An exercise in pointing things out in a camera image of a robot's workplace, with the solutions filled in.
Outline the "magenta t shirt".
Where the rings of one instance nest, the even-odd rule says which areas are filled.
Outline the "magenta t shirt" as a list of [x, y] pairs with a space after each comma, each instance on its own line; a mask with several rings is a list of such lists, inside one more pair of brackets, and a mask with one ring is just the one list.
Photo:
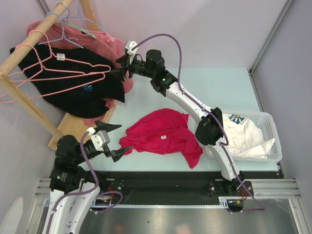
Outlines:
[[159, 155], [181, 153], [188, 166], [194, 168], [203, 154], [195, 135], [188, 128], [190, 115], [164, 108], [137, 121], [119, 140], [122, 148]]

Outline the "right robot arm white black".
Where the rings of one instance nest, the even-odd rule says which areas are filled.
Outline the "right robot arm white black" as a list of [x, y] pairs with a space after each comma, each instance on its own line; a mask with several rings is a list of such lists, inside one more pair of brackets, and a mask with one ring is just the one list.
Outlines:
[[213, 154], [221, 169], [225, 191], [237, 195], [242, 191], [245, 179], [234, 163], [227, 148], [229, 139], [223, 128], [223, 115], [219, 108], [210, 108], [189, 94], [178, 78], [165, 67], [165, 59], [159, 50], [151, 49], [145, 60], [125, 53], [116, 60], [119, 68], [110, 71], [114, 77], [125, 81], [133, 74], [150, 78], [153, 89], [182, 107], [197, 123], [195, 137]]

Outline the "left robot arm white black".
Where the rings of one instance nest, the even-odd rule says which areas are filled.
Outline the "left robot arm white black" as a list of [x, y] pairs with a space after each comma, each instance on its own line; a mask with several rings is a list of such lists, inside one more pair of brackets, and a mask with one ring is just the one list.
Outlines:
[[98, 120], [81, 140], [73, 135], [58, 140], [44, 234], [78, 234], [88, 212], [99, 214], [121, 203], [122, 193], [109, 189], [105, 173], [95, 171], [90, 163], [100, 154], [117, 162], [130, 150], [108, 147], [109, 132], [120, 127]]

